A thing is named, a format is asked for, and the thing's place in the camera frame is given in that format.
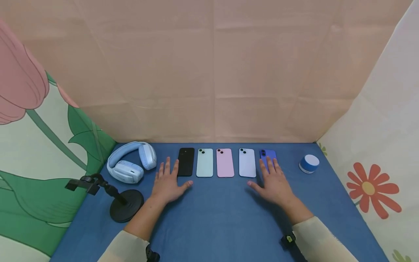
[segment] pink smartphone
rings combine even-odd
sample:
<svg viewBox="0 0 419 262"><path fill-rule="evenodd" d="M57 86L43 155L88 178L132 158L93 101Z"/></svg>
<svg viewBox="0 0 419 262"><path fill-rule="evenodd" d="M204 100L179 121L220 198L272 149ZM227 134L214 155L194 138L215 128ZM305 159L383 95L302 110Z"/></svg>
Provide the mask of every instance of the pink smartphone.
<svg viewBox="0 0 419 262"><path fill-rule="evenodd" d="M234 176L233 156L231 155L231 149L229 148L217 149L217 176Z"/></svg>

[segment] blue smartphone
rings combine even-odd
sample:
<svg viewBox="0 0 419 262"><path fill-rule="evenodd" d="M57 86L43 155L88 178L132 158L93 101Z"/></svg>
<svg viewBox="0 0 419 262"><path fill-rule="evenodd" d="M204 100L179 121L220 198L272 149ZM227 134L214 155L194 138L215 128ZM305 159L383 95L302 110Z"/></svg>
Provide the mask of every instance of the blue smartphone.
<svg viewBox="0 0 419 262"><path fill-rule="evenodd" d="M268 163L266 162L266 157L267 156L270 157L271 160L273 161L274 158L277 158L277 153L275 153L275 151L273 151L273 150L268 150L268 149L262 149L262 150L260 150L260 153L261 153L261 159L262 159L263 163L265 164L266 170L268 170L268 173L269 173Z"/></svg>

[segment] beige sleeve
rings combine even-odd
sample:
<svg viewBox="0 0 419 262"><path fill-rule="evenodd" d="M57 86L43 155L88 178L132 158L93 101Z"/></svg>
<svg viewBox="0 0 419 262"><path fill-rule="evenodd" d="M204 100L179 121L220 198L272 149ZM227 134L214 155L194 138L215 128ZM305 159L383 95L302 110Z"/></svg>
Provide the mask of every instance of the beige sleeve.
<svg viewBox="0 0 419 262"><path fill-rule="evenodd" d="M145 248L149 242L121 231L112 240L98 262L147 262Z"/></svg>
<svg viewBox="0 0 419 262"><path fill-rule="evenodd" d="M292 230L308 262L358 261L317 217L296 224Z"/></svg>

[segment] peach backdrop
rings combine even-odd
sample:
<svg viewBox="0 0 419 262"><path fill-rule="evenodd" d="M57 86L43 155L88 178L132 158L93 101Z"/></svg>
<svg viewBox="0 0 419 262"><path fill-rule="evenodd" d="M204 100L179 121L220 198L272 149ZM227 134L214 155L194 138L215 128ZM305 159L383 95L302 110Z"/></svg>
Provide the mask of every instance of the peach backdrop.
<svg viewBox="0 0 419 262"><path fill-rule="evenodd" d="M119 142L313 142L411 0L3 0L0 17Z"/></svg>

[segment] light blue headphones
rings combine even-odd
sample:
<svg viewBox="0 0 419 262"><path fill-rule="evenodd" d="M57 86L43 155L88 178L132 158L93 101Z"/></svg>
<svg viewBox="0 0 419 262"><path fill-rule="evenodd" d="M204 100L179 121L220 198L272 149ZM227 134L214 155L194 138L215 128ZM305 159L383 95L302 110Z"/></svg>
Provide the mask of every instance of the light blue headphones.
<svg viewBox="0 0 419 262"><path fill-rule="evenodd" d="M142 179L144 170L139 165L125 160L119 161L124 155L137 149L142 166L146 170L156 167L157 157L154 148L146 142L134 141L116 149L115 152L109 156L106 167L111 176L128 184L138 183Z"/></svg>

